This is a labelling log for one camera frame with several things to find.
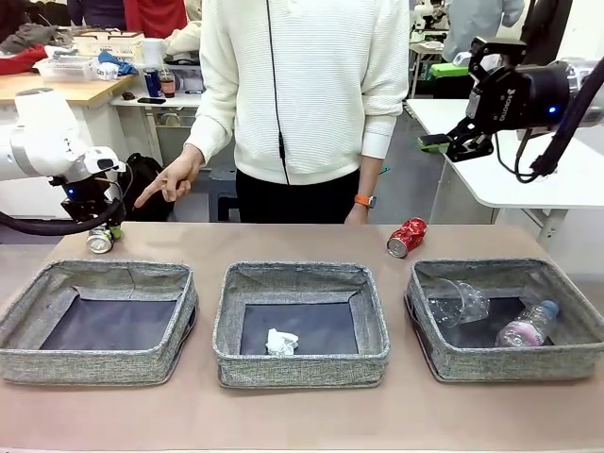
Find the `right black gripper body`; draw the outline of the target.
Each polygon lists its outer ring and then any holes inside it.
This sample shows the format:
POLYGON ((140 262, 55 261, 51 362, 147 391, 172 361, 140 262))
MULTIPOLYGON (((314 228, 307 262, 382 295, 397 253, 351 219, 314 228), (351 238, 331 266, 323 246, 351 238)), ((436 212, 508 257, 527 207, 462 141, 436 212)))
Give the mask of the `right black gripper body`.
POLYGON ((482 132, 557 125, 571 100, 568 65, 500 66, 471 91, 466 117, 482 132))

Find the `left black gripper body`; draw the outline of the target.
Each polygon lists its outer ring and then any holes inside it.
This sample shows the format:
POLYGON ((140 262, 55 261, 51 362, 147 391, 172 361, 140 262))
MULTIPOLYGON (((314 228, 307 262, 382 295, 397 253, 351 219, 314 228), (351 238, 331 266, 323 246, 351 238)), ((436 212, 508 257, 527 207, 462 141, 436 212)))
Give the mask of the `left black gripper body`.
POLYGON ((66 198, 61 206, 79 223, 91 221, 113 207, 107 220, 109 226, 119 226, 126 218, 121 186, 107 176, 91 176, 61 186, 66 198))

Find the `person's right hand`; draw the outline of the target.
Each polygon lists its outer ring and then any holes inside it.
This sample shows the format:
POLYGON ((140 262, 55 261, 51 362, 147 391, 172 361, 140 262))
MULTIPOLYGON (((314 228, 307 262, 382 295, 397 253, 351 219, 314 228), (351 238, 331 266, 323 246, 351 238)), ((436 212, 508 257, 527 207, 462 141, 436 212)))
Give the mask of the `person's right hand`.
POLYGON ((141 208, 156 193, 161 193, 166 202, 176 202, 192 189, 204 164, 201 151, 192 144, 185 143, 180 155, 135 200, 134 207, 141 208))

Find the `person's left hand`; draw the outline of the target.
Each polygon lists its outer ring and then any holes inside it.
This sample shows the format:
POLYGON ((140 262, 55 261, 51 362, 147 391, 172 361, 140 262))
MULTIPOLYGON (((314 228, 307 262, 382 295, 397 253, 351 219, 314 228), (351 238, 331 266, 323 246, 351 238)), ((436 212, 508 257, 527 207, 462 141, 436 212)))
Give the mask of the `person's left hand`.
POLYGON ((346 216, 344 223, 346 225, 366 225, 368 223, 369 208, 355 204, 351 211, 346 216))

